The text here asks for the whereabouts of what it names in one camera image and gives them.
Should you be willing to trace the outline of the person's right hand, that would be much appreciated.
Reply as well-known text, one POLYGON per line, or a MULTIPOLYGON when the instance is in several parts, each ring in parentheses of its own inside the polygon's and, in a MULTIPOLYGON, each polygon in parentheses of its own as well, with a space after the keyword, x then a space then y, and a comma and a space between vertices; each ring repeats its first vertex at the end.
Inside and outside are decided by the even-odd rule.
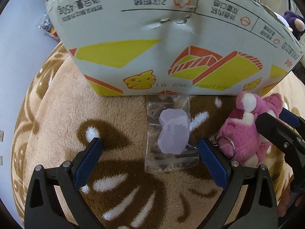
POLYGON ((294 176, 290 178, 287 187, 283 190, 279 204, 278 204, 278 217, 284 217, 287 212, 287 206, 291 199, 291 182, 294 180, 294 176))

